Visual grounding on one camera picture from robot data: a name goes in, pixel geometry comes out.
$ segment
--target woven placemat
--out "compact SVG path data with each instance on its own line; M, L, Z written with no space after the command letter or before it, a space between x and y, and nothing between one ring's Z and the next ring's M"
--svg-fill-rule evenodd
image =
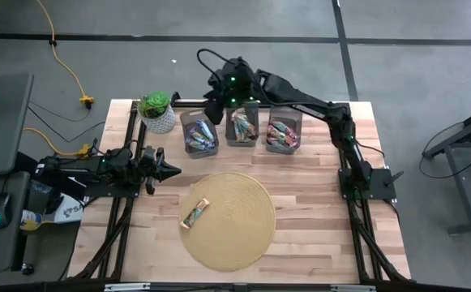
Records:
M229 272L253 264L266 252L275 233L275 208L258 181L235 173L203 178L183 198L179 221L202 198L210 205L189 230L180 227L183 244L194 259Z

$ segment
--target floor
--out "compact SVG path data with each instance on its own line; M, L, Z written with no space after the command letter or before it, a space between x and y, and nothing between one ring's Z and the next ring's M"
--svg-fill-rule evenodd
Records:
M371 101L387 163L393 171L405 171L396 182L397 207L413 279L471 288L471 234L450 237L446 231L466 220L457 189L452 179L434 180L418 171L426 141L471 115L471 0L44 3L57 33L147 36L140 37L144 41L58 42L59 57L96 99L83 122L38 110L68 138L103 121L113 98L155 90L200 98L208 90L208 73L195 60L202 47L242 55L254 69L282 75L324 100ZM0 32L49 33L49 26L35 1L0 0ZM427 39L437 41L421 45ZM206 61L221 65L214 58ZM85 115L74 80L54 61L47 41L0 40L0 75L21 71L35 75L33 101L68 118ZM102 130L68 144L31 114L26 126L47 133L68 152L100 137ZM51 154L32 133L23 135L20 150L35 158ZM425 164L426 172L449 174L441 158ZM56 280L75 231L76 226L44 230L37 273L9 281Z

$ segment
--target green plant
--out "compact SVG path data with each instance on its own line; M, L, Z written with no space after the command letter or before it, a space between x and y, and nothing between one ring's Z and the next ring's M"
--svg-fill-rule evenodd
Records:
M152 92L141 98L138 111L144 118L158 118L167 110L170 103L166 92Z

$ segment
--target yellow cable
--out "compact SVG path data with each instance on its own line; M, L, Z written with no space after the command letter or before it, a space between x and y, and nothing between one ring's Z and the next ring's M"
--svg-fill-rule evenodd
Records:
M44 135L43 132L37 130L37 129L34 129L34 128L23 128L23 131L32 131L32 132L35 132L37 134L39 134L42 138L44 138L44 140L46 140L46 142L48 143L48 145L58 154L58 155L62 155L62 156L78 156L79 155L79 152L72 152L72 153L66 153L66 152L60 152L58 151L58 149L55 148L55 146L53 144L51 144L51 141L48 139L48 137L46 135Z
M44 14L46 15L46 19L48 19L49 26L51 27L51 41L55 41L55 28L54 28L54 24L53 24L53 22L51 21L51 18L49 17L48 11L47 11L46 8L44 7L44 5L42 5L41 0L37 0L37 2L39 3L39 5L41 6L42 10L44 11ZM52 51L54 52L54 57L55 57L55 59L57 60L57 62L58 62L59 64L61 64L64 68L66 68L66 70L68 70L68 71L73 75L73 77L75 78L76 83L79 85L80 92L82 93L82 97L80 98L80 102L84 103L85 101L89 101L89 102L93 103L93 102L94 102L94 99L93 99L92 97L88 97L88 96L86 95L85 91L84 91L83 88L82 88L82 84L80 84L79 77L73 72L72 69L70 69L70 68L68 67L68 65L66 65L63 61L61 61L61 59L58 58L58 56L57 56L57 51L55 50L55 44L51 44L51 49L52 49Z

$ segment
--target butcher block tabletop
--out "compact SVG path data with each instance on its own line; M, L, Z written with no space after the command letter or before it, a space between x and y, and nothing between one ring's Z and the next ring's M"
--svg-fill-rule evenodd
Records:
M100 149L123 146L132 100L112 100ZM370 102L350 102L357 139L381 149ZM185 110L174 109L179 116ZM182 173L156 184L148 195L144 187L135 199L126 244L122 281L258 282L258 283L358 283L347 204L341 199L337 170L338 152L331 143L328 126L303 115L302 145L292 155L265 149L268 111L262 109L260 137L254 148L229 147L225 121L216 126L219 152L214 157L190 159L184 151L179 118L168 134L147 132L145 145L165 149L165 160ZM139 120L133 139L138 135ZM384 166L380 153L361 149L373 167ZM217 272L195 261L179 236L180 200L191 184L209 174L238 172L257 179L268 190L276 210L276 231L266 253L251 266L236 272ZM80 272L103 243L112 198L100 198L85 208L71 258L68 276ZM369 203L376 242L405 277L409 267L400 227L392 207L385 202ZM113 269L117 243L112 248L109 273ZM370 252L363 249L366 269L373 275Z

